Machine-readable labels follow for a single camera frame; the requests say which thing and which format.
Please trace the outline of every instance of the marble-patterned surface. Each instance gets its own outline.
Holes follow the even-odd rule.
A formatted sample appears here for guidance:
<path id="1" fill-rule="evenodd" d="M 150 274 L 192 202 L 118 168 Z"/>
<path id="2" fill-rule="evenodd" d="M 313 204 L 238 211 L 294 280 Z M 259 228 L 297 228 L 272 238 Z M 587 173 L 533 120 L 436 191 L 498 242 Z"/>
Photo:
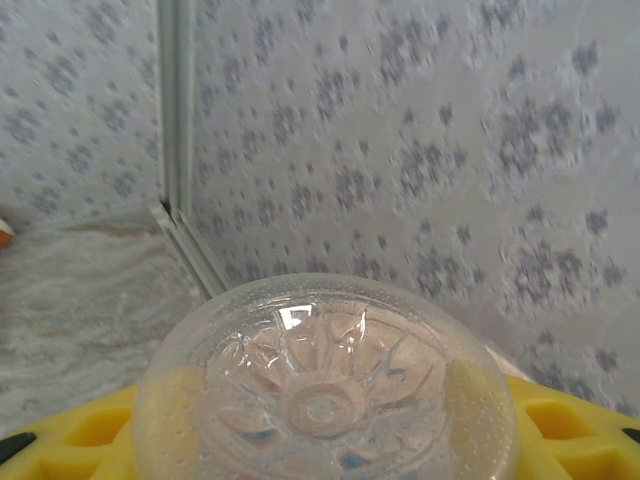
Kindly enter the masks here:
<path id="1" fill-rule="evenodd" d="M 203 302 L 150 213 L 18 236 L 0 251 L 0 438 L 135 383 Z"/>
<path id="2" fill-rule="evenodd" d="M 17 230 L 156 200 L 156 2 L 0 2 L 0 215 Z"/>
<path id="3" fill-rule="evenodd" d="M 640 2 L 196 0 L 189 221 L 232 283 L 350 273 L 640 408 Z"/>

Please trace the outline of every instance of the yellow plastic tray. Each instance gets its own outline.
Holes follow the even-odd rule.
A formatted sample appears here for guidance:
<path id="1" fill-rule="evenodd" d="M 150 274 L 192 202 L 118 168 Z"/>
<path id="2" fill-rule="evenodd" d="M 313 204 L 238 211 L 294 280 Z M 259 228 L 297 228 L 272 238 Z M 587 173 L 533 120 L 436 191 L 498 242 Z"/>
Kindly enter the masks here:
<path id="1" fill-rule="evenodd" d="M 640 480 L 640 421 L 510 378 L 518 480 Z M 136 387 L 28 425 L 37 439 L 0 466 L 2 480 L 136 480 L 129 419 Z"/>

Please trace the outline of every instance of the glass bowl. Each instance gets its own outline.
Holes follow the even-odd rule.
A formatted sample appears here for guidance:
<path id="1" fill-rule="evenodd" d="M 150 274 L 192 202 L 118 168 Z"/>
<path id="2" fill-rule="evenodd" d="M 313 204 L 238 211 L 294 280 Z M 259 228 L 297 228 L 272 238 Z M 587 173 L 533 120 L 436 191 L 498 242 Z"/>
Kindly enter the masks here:
<path id="1" fill-rule="evenodd" d="M 136 398 L 141 479 L 507 479 L 505 376 L 426 300 L 297 274 L 209 301 L 167 336 Z"/>

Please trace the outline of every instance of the floral wallpaper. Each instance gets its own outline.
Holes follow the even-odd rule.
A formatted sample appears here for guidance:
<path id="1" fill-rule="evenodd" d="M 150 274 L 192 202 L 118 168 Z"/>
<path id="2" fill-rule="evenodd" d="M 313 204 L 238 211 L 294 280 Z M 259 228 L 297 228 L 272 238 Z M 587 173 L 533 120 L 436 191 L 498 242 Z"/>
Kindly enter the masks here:
<path id="1" fill-rule="evenodd" d="M 16 229 L 156 196 L 154 10 L 0 2 L 0 216 Z"/>
<path id="2" fill-rule="evenodd" d="M 197 2 L 190 220 L 236 284 L 423 295 L 640 408 L 640 3 Z"/>

